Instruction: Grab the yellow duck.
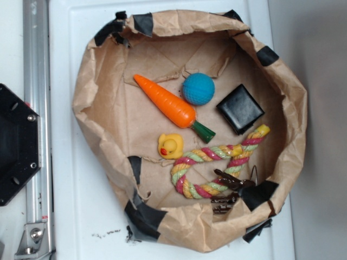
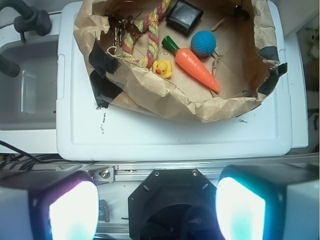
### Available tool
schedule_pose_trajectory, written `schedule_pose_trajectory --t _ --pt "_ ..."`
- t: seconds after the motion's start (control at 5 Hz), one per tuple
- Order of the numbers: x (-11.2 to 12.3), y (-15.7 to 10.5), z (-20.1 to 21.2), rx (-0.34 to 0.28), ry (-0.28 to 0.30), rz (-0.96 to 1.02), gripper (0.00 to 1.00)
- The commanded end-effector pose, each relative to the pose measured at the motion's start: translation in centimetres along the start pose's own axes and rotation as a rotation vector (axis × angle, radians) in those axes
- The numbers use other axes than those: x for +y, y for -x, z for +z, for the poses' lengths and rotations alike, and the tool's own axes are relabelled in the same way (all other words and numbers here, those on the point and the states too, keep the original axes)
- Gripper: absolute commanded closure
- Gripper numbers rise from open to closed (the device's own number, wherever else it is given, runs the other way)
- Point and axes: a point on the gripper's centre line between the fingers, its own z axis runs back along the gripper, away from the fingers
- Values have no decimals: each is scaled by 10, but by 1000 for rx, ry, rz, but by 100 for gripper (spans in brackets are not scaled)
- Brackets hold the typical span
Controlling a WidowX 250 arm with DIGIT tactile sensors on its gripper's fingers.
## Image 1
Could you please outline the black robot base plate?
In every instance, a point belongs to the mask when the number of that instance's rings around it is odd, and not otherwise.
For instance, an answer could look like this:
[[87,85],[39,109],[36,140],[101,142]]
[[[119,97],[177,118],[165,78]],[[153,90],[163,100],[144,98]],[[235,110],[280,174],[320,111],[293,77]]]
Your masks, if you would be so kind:
[[24,101],[1,84],[1,206],[6,206],[41,168],[40,119]]

